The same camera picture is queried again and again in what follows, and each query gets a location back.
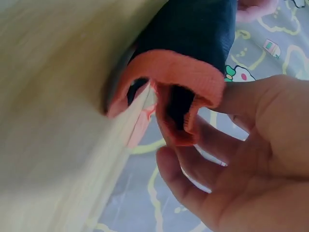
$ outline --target gray patterned fabric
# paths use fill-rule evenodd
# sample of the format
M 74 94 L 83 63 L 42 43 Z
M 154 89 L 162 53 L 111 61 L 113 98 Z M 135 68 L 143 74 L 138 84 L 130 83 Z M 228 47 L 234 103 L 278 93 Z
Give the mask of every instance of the gray patterned fabric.
M 237 24 L 225 80 L 253 81 L 280 73 L 309 80 L 308 22 L 309 0 L 304 8 L 297 8 L 292 0 L 282 0 L 274 14 L 250 24 Z M 239 139 L 247 137 L 226 115 L 208 109 L 201 109 L 199 114 L 227 134 Z M 155 151 L 163 144 L 153 116 L 95 232 L 210 232 L 176 201 L 161 179 Z

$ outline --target sock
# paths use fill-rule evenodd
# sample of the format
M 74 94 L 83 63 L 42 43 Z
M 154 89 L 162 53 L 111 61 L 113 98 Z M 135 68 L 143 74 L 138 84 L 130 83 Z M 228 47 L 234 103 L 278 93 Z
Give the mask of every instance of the sock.
M 151 80 L 164 134 L 175 145 L 195 144 L 199 108 L 222 98 L 236 10 L 237 0 L 169 0 L 137 39 L 106 115 L 124 111 Z

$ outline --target finger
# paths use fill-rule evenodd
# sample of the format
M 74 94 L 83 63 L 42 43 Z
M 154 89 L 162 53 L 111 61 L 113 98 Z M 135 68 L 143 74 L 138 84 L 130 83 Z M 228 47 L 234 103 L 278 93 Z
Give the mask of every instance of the finger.
M 247 133 L 250 133 L 250 131 L 254 128 L 254 122 L 246 117 L 229 115 L 229 118 L 235 125 Z
M 229 164 L 243 141 L 217 130 L 201 117 L 197 117 L 197 123 L 200 128 L 197 144 L 218 160 Z
M 259 111 L 263 111 L 292 81 L 291 77 L 277 75 L 253 82 L 229 82 L 216 111 L 255 121 Z
M 225 167 L 205 159 L 194 146 L 177 147 L 176 154 L 185 173 L 212 190 Z
M 176 153 L 168 147 L 157 151 L 156 161 L 161 177 L 176 197 L 188 210 L 201 215 L 201 206 L 208 193 L 197 188 L 182 172 Z

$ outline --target yellow outline drawing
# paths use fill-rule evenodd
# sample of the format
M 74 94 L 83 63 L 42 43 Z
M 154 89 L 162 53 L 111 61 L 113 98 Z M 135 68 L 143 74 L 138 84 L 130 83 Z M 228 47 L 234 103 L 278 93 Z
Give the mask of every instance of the yellow outline drawing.
M 251 34 L 246 31 L 246 30 L 236 30 L 235 31 L 235 40 L 237 40 L 239 37 L 242 37 L 244 40 L 248 40 L 251 38 Z M 248 70 L 254 70 L 263 60 L 264 58 L 266 57 L 266 52 L 263 50 L 260 58 L 254 62 L 252 65 L 250 65 L 249 67 L 247 67 L 246 65 L 240 63 L 233 55 L 231 55 L 231 59 L 239 66 L 243 67 L 243 68 L 246 68 Z
M 151 144 L 137 146 L 136 148 L 133 149 L 132 155 L 142 155 L 142 154 L 145 154 L 145 153 L 149 153 L 149 152 L 155 151 L 158 148 L 165 146 L 165 145 L 166 145 L 166 142 L 162 138 L 162 139 L 155 141 Z
M 296 45 L 290 45 L 288 47 L 287 52 L 286 52 L 286 58 L 285 58 L 285 61 L 282 65 L 282 73 L 287 74 L 286 71 L 289 67 L 292 52 L 298 52 L 301 55 L 301 57 L 303 58 L 304 69 L 309 75 L 309 58 L 307 58 L 304 51 Z
M 264 58 L 266 57 L 266 52 L 263 50 L 260 58 L 254 62 L 252 65 L 250 65 L 249 67 L 247 67 L 246 65 L 240 63 L 233 55 L 231 55 L 231 59 L 239 66 L 245 68 L 245 69 L 248 69 L 248 70 L 254 70 L 256 69 L 256 67 L 264 60 Z
M 286 4 L 286 7 L 291 10 L 291 22 L 295 21 L 296 24 L 297 24 L 297 29 L 296 31 L 292 31 L 292 30 L 289 30 L 287 29 L 286 27 L 277 27 L 277 26 L 274 26 L 274 27 L 270 27 L 268 26 L 267 24 L 265 24 L 262 20 L 262 18 L 259 18 L 257 19 L 257 21 L 259 22 L 259 24 L 264 27 L 266 30 L 270 31 L 270 32 L 285 32 L 287 34 L 290 34 L 290 35 L 297 35 L 300 31 L 301 31 L 301 27 L 300 27 L 300 23 L 299 23 L 299 20 L 297 19 L 296 17 L 296 11 L 297 11 L 297 7 L 294 7 L 294 9 L 292 9 L 289 5 L 289 2 L 290 1 L 285 1 L 285 4 Z
M 103 223 L 98 223 L 97 226 L 95 227 L 95 230 L 99 230 L 103 232 L 116 232 L 108 228 L 108 226 Z
M 161 213 L 161 203 L 156 197 L 156 190 L 155 190 L 155 179 L 159 174 L 158 167 L 155 168 L 153 174 L 151 175 L 148 185 L 147 185 L 147 190 L 150 196 L 150 201 L 152 205 L 154 206 L 154 217 L 156 220 L 156 226 L 155 226 L 155 231 L 156 232 L 163 232 L 163 216 Z

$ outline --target orange ribbed cuff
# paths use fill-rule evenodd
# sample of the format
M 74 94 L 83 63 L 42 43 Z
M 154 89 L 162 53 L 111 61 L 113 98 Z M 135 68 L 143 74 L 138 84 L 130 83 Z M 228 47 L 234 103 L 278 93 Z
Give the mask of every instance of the orange ribbed cuff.
M 223 74 L 212 65 L 169 50 L 151 50 L 135 57 L 122 73 L 118 89 L 107 112 L 115 117 L 127 109 L 127 91 L 131 83 L 141 77 L 156 83 L 156 116 L 163 133 L 176 146 L 194 145 L 198 140 L 195 123 L 201 107 L 216 108 L 225 87 Z M 167 115 L 172 85 L 185 87 L 195 93 L 189 112 L 184 116 L 184 130 L 177 130 L 174 121 Z M 143 87 L 136 93 L 137 97 Z

